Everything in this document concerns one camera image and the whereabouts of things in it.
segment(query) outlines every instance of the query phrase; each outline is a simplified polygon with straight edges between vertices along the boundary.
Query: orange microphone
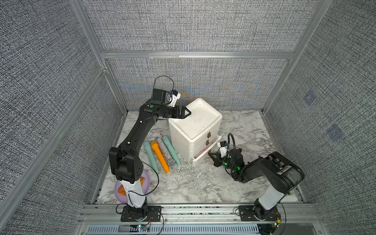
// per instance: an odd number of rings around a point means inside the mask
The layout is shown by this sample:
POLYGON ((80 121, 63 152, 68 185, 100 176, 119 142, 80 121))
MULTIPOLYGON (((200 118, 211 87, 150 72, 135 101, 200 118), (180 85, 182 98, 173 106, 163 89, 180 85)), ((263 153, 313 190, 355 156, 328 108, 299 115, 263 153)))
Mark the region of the orange microphone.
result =
POLYGON ((152 149, 154 150, 155 154, 157 154, 157 157, 159 159, 159 161, 161 162, 162 166, 163 166, 163 169, 165 170, 166 173, 170 172, 170 168, 168 167, 167 163, 166 163, 166 160, 164 159, 161 151, 159 150, 159 145, 157 142, 153 141, 150 143, 150 145, 152 146, 152 149))

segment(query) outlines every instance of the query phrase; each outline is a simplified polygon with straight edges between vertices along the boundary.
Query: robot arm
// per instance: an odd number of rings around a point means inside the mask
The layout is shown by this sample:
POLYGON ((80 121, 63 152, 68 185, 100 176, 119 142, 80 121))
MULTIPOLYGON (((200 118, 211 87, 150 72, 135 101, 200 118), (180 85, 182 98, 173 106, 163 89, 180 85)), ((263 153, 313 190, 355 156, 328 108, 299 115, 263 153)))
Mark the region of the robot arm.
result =
POLYGON ((138 119, 127 138, 119 147, 112 147, 109 151, 111 173, 124 186, 129 198, 128 205, 132 207, 131 212, 140 218, 144 218, 147 213, 147 201, 141 189, 140 177, 144 166, 139 159, 139 152, 149 130, 159 117, 183 119, 191 114, 185 106, 175 107, 176 100, 179 98, 180 94, 176 90, 170 93, 153 89, 151 99, 140 107, 138 119), (170 100, 165 102, 167 94, 170 95, 170 100))
POLYGON ((241 174, 245 183, 261 175, 269 180, 269 187, 255 201, 255 217, 265 219, 277 203, 304 179, 303 171, 278 152, 247 164, 241 174))
POLYGON ((214 165, 217 167, 224 165, 231 169, 231 176, 234 180, 246 183, 263 175, 269 180, 271 185, 255 201, 253 210, 258 220, 265 220, 270 212, 276 210, 277 203, 304 179, 303 171, 278 152, 272 152, 266 158, 259 156, 258 159, 245 165, 241 149, 229 150, 229 144, 225 141, 218 145, 220 149, 217 157, 210 155, 214 160, 214 165))

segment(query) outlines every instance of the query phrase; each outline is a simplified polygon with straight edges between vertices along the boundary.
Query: white arm segment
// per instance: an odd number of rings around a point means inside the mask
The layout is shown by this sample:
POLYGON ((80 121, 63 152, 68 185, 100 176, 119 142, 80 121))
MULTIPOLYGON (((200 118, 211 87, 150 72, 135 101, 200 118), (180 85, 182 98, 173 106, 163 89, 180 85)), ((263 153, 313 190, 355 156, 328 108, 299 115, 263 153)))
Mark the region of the white arm segment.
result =
POLYGON ((128 205, 132 206, 134 208, 140 208, 140 207, 142 207, 142 205, 145 202, 145 198, 146 197, 145 196, 140 196, 140 195, 132 193, 132 192, 129 194, 129 191, 135 191, 136 193, 144 195, 144 193, 142 192, 141 180, 138 179, 137 181, 135 181, 135 183, 130 183, 130 182, 124 181, 124 180, 122 180, 120 182, 121 182, 121 184, 123 185, 123 187, 125 189, 125 193, 127 194, 128 205))
POLYGON ((285 195, 277 191, 272 185, 259 198, 259 203, 265 210, 272 209, 285 195))

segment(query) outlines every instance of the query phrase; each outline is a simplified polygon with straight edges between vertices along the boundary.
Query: orange object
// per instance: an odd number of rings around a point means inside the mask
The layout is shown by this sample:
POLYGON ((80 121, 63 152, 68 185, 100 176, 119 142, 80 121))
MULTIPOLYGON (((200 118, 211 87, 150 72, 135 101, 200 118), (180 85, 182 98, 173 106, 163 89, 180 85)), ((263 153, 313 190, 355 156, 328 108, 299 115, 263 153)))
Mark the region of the orange object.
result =
MULTIPOLYGON (((141 181, 141 186, 143 186, 143 185, 144 185, 144 182, 145 182, 145 178, 141 177, 141 178, 140 178, 140 181, 141 181)), ((124 189, 124 186, 123 186, 123 185, 121 185, 121 186, 119 187, 119 189, 118 189, 118 193, 119 193, 120 195, 127 196, 127 193, 125 192, 125 189, 124 189)))
POLYGON ((164 159, 161 151, 159 150, 159 145, 157 142, 153 141, 150 143, 152 146, 152 149, 154 150, 155 154, 157 154, 157 157, 159 161, 161 162, 161 165, 163 166, 163 169, 165 170, 166 173, 170 172, 170 168, 168 167, 166 160, 164 159))

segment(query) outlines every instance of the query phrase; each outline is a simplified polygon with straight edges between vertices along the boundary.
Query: gray fabric wall panel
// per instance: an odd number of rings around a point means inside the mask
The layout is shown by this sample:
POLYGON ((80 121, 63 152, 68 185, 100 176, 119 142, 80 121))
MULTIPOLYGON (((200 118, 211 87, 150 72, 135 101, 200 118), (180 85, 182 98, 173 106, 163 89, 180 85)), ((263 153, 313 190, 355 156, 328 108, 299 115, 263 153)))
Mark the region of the gray fabric wall panel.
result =
POLYGON ((69 1, 0 5, 1 203, 99 65, 69 1))
POLYGON ((83 0, 105 51, 294 51, 320 0, 83 0))
POLYGON ((108 158, 122 113, 98 84, 1 235, 73 234, 108 158))
POLYGON ((376 2, 335 0, 267 118, 331 234, 374 234, 376 2))
MULTIPOLYGON (((129 109, 152 94, 154 79, 168 75, 182 96, 179 105, 203 98, 216 109, 261 109, 285 67, 285 59, 109 59, 129 109)), ((171 90, 168 79, 156 88, 171 90)))

